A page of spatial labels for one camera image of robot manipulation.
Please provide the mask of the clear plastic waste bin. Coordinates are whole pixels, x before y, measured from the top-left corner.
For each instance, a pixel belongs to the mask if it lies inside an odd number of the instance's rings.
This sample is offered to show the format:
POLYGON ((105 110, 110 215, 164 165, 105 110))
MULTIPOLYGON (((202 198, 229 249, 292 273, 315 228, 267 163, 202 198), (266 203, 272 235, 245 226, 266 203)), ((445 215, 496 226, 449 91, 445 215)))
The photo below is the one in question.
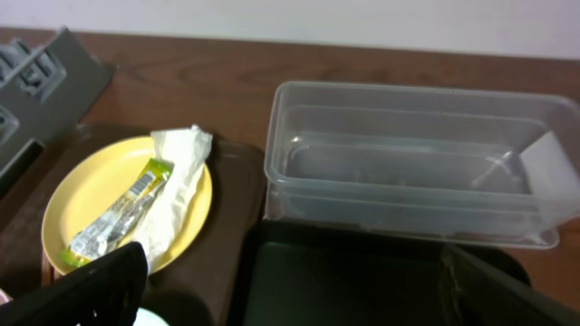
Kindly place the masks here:
POLYGON ((546 250, 579 215, 579 106, 556 95, 289 81, 266 217, 546 250))

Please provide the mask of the black plastic tray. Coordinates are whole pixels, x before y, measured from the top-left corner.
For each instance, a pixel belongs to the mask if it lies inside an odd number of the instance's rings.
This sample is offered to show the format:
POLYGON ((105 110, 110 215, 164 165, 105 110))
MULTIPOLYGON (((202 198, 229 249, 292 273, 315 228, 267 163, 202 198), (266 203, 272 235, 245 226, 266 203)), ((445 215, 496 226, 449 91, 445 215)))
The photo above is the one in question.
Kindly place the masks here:
POLYGON ((446 244, 261 222, 246 234, 229 325, 449 325, 446 244))

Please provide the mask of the grey plastic dishwasher rack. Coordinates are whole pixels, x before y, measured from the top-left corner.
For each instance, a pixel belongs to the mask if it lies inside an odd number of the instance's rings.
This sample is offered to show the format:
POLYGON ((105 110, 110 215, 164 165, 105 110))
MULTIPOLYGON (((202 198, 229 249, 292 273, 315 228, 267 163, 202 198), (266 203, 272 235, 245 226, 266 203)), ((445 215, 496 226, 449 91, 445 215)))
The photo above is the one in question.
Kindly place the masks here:
POLYGON ((1 45, 1 194, 57 134, 81 120, 114 69, 90 55, 67 28, 33 49, 1 45))

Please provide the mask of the brown plastic serving tray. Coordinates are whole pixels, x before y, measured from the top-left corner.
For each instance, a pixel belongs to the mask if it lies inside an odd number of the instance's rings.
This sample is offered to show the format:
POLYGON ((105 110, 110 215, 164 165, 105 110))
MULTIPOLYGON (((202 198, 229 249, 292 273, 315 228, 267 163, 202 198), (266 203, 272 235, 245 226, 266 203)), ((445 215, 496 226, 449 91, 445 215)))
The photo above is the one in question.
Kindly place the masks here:
MULTIPOLYGON (((118 140, 144 135, 126 126, 85 124, 51 142, 1 198, 1 287, 21 297, 43 279, 41 227, 51 195, 83 159, 118 140)), ((144 308, 171 325, 226 321, 246 231, 259 220, 266 190, 261 150, 215 139, 208 158, 213 198, 196 240, 176 261, 153 274, 144 308)))

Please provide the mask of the light blue plastic bowl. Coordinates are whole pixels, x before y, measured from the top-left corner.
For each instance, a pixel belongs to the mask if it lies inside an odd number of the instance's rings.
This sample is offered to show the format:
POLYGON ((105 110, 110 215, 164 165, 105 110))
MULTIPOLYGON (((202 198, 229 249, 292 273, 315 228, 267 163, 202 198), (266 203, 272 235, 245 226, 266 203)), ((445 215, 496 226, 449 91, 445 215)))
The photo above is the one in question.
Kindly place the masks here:
POLYGON ((169 326, 169 324, 158 314, 139 308, 132 326, 169 326))

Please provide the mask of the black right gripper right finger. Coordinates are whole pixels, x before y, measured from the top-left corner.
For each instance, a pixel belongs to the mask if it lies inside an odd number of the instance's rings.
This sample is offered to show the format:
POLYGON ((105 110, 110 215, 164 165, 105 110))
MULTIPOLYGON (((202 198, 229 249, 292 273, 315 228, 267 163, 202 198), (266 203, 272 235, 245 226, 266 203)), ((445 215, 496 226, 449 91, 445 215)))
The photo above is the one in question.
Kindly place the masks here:
POLYGON ((579 326, 578 312, 457 246, 446 246, 440 262, 439 296, 449 325, 579 326))

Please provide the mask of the pink plastic bowl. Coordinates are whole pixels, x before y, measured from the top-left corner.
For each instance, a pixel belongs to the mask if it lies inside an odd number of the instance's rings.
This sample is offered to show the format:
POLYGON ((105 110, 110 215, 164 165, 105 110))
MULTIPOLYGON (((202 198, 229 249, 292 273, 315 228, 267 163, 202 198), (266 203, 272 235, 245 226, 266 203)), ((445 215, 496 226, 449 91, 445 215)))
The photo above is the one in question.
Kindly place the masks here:
POLYGON ((10 301, 12 301, 12 297, 3 290, 0 290, 0 305, 6 304, 10 301))

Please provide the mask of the green silver snack wrapper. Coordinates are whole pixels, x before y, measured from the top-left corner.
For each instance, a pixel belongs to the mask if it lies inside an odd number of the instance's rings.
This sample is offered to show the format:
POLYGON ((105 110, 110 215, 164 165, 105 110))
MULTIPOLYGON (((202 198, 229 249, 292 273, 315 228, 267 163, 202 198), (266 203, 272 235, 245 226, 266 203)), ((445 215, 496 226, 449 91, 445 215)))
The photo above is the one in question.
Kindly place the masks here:
POLYGON ((173 168, 173 163, 150 158, 132 186, 73 238, 61 258, 81 267, 115 250, 149 211, 173 168))

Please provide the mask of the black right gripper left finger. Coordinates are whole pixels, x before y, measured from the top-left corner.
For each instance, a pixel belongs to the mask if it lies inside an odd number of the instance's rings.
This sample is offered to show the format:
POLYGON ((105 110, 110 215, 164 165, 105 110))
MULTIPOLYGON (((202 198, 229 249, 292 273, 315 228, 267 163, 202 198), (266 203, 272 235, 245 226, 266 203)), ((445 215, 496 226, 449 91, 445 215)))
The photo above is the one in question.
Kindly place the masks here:
POLYGON ((1 306, 9 325, 132 325, 148 276, 141 244, 131 242, 1 306))

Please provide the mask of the yellow plastic plate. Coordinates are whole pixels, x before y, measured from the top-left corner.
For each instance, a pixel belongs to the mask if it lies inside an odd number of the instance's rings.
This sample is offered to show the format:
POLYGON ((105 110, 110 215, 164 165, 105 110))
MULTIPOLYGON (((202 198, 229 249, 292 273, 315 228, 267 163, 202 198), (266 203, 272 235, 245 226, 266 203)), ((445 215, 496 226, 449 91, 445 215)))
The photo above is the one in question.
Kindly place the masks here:
MULTIPOLYGON (((43 251, 55 271, 65 275, 75 270, 62 259, 61 253, 77 233, 129 189, 153 156, 151 137, 123 139, 90 155, 60 183, 45 209, 42 226, 43 251)), ((212 197, 211 174, 204 167, 182 227, 154 272, 183 256, 199 238, 212 197)))

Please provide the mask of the white paper napkin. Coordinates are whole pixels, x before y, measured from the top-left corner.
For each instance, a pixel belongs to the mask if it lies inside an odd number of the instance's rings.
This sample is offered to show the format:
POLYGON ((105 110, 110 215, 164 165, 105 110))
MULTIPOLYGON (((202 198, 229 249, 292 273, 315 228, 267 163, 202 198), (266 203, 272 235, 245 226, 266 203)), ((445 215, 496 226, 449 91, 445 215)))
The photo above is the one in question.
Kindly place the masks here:
POLYGON ((157 130, 150 135, 155 158, 173 165, 166 184, 158 191, 132 236, 143 247, 148 273, 152 274, 185 221, 189 202, 197 192, 211 151, 212 135, 196 124, 186 129, 157 130))

